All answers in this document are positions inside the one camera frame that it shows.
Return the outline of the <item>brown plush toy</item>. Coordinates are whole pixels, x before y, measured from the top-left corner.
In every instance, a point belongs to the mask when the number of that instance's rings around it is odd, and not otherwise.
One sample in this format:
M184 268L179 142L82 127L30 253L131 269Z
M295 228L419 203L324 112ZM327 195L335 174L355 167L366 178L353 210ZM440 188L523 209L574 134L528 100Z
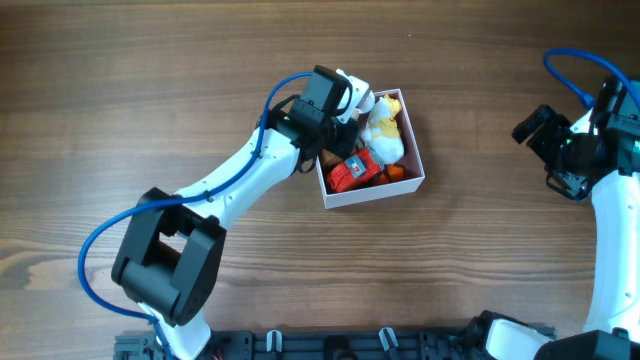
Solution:
M344 161L343 158L333 154L332 152L326 149L323 149L319 154L319 162L320 162L321 168L324 169L325 171L331 171L334 167L336 167L343 161Z

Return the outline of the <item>red toy fire truck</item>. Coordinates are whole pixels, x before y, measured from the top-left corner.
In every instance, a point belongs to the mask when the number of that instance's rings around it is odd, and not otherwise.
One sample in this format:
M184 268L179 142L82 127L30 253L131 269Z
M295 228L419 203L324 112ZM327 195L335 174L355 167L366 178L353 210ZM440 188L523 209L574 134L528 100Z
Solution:
M350 191L377 176L383 171L384 162L377 152L369 147L359 150L334 167L326 181L336 193Z

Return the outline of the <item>white plush duck yellow bag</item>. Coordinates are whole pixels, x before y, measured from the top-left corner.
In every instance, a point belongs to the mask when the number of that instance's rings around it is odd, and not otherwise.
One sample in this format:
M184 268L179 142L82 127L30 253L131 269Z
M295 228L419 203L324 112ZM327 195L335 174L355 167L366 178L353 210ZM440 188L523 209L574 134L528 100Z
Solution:
M380 97L367 118L360 137L381 163L382 172L375 175L375 185L384 185L404 179L404 168L397 162L405 155L402 132L396 116L403 110L401 101L385 94Z

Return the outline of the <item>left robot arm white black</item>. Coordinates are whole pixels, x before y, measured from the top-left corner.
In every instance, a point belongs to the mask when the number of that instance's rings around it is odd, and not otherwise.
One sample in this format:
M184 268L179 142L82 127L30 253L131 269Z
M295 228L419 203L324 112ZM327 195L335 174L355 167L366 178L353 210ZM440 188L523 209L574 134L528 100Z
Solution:
M327 150L346 155L359 130L353 115L375 102L368 83L316 66L305 89L268 99L245 145L198 182L167 194L147 191L109 220L129 222L112 280L140 306L154 331L142 354L154 359L220 359L225 352L202 308L217 281L226 233L270 188Z

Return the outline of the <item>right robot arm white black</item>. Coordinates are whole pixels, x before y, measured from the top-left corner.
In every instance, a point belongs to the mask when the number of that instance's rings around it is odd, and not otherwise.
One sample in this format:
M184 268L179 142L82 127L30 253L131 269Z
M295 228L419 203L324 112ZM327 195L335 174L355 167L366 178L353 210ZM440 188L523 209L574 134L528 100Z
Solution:
M594 286L582 333L554 340L500 314L475 317L468 359L636 359L639 356L639 81L609 77L569 121L548 105L512 132L544 163L549 188L589 199L596 220Z

